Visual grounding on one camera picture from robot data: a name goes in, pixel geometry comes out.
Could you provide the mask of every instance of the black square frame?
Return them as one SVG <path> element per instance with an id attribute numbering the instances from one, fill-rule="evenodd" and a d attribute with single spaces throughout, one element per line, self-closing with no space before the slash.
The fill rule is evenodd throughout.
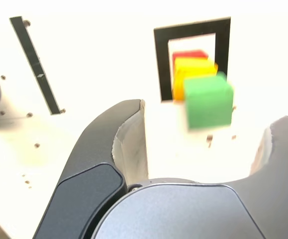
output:
<path id="1" fill-rule="evenodd" d="M 215 33 L 214 60 L 219 66 L 218 70 L 228 75 L 230 24 L 231 18 L 229 17 L 225 19 L 154 29 L 162 101 L 173 99 L 169 66 L 169 40 Z"/>

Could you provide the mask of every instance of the stacked cubes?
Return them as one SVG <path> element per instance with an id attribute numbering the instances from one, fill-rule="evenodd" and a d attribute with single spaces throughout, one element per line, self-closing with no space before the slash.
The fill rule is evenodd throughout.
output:
<path id="1" fill-rule="evenodd" d="M 189 128 L 229 125 L 233 89 L 203 51 L 173 54 L 175 101 L 185 101 Z"/>

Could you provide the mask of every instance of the screw hole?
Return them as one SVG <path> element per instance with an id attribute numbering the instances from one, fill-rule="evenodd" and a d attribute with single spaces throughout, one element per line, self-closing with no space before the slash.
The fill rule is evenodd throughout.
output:
<path id="1" fill-rule="evenodd" d="M 24 21 L 23 21 L 23 25 L 24 25 L 25 27 L 31 26 L 31 22 L 30 22 L 29 20 L 24 20 Z"/>
<path id="2" fill-rule="evenodd" d="M 207 136 L 207 142 L 210 143 L 213 139 L 213 135 L 212 134 L 208 134 Z"/>

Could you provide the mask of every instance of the white surface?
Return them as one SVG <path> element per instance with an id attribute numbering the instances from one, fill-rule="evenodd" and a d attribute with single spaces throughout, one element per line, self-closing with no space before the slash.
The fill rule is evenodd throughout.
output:
<path id="1" fill-rule="evenodd" d="M 150 177 L 202 182 L 244 177 L 264 127 L 288 115 L 288 13 L 235 15 L 230 10 L 240 6 L 233 1 L 167 3 L 171 13 L 164 12 L 162 1 L 140 9 L 132 2 L 96 2 L 96 7 L 48 3 L 34 9 L 27 2 L 19 1 L 17 8 L 0 3 L 0 75 L 7 77 L 1 85 L 13 105 L 6 113 L 34 114 L 0 121 L 0 224 L 13 239 L 32 238 L 77 138 L 115 103 L 146 101 Z M 216 9 L 205 16 L 196 14 L 193 4 Z M 266 11 L 264 6 L 270 4 L 243 9 Z M 31 39 L 60 108 L 67 110 L 64 115 L 48 115 L 9 24 L 8 18 L 17 15 L 31 21 Z M 187 133 L 183 106 L 160 104 L 153 28 L 225 15 L 232 15 L 228 74 L 237 106 L 233 125 Z M 22 83 L 26 95 L 17 90 Z M 214 135 L 211 148 L 205 143 L 209 133 Z"/>

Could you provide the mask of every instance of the black strip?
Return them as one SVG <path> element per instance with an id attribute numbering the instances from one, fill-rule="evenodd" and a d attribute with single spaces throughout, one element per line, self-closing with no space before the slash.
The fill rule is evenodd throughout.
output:
<path id="1" fill-rule="evenodd" d="M 36 54 L 30 36 L 23 24 L 22 17 L 21 16 L 12 17 L 10 18 L 10 21 L 16 35 L 18 36 L 18 39 L 26 55 L 26 58 L 30 63 L 31 69 L 35 75 L 35 79 L 40 86 L 40 89 L 42 91 L 42 94 L 49 107 L 51 114 L 52 115 L 60 114 L 60 109 L 53 96 L 48 79 L 45 75 L 45 72 L 43 71 L 41 62 Z"/>
<path id="2" fill-rule="evenodd" d="M 231 18 L 226 18 L 154 29 L 162 101 L 173 99 L 169 66 L 169 40 L 215 33 L 215 62 L 219 66 L 218 70 L 228 75 L 230 23 Z"/>

